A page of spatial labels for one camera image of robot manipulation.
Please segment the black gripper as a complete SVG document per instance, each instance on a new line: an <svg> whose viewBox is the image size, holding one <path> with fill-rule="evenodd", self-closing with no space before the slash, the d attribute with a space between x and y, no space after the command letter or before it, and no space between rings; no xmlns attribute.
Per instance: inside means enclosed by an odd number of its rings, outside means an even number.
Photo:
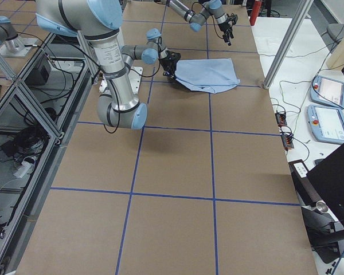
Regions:
<svg viewBox="0 0 344 275"><path fill-rule="evenodd" d="M177 70L177 63L170 60L170 53L166 53L166 57L159 59L160 64L164 70L163 75L169 79L169 82L176 82L175 71Z"/></svg>
<svg viewBox="0 0 344 275"><path fill-rule="evenodd" d="M219 28L223 32L223 40L225 40L228 46L231 46L231 39L234 39L232 25L226 21L220 23Z"/></svg>

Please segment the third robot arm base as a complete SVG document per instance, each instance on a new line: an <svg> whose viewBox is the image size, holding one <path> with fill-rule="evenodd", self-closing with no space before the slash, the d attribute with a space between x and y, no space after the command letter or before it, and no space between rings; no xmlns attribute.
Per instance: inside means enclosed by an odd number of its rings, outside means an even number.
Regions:
<svg viewBox="0 0 344 275"><path fill-rule="evenodd" d="M30 46L25 46L23 38L15 30L6 16L0 15L0 54L4 57L24 58Z"/></svg>

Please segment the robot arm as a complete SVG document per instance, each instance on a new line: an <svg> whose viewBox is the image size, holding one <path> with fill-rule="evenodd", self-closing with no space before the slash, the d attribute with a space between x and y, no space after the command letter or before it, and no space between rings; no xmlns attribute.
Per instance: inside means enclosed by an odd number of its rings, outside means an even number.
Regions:
<svg viewBox="0 0 344 275"><path fill-rule="evenodd" d="M190 25L190 28L194 32L200 31L207 20L213 17L213 22L218 25L222 32L222 35L219 37L228 46L231 46L231 39L234 39L233 27L238 21L238 16L234 13L231 15L227 14L223 9L221 1L200 3L202 7L199 12L195 12L192 7L187 7L181 1L155 1L155 3L160 3L171 8Z"/></svg>
<svg viewBox="0 0 344 275"><path fill-rule="evenodd" d="M174 78L181 58L167 49L158 29L148 31L145 45L120 46L118 34L123 18L119 1L37 1L36 17L38 25L51 33L75 37L82 32L94 49L107 82L97 104L101 122L115 128L143 128L147 105L132 90L128 75L132 63L159 61L165 75Z"/></svg>

